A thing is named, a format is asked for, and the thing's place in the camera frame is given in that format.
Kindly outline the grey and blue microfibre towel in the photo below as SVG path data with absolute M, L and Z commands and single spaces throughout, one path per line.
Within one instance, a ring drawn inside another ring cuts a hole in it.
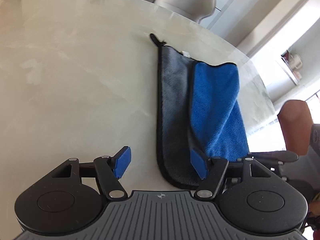
M 174 187 L 196 189 L 204 158 L 236 161 L 249 152 L 238 104 L 236 64 L 213 66 L 183 55 L 151 34 L 158 49 L 156 158 Z

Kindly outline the white electric kettle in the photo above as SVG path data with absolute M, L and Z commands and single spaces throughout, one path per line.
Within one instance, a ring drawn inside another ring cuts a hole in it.
M 302 60 L 298 54 L 290 54 L 288 63 L 291 70 L 299 70 L 303 66 Z

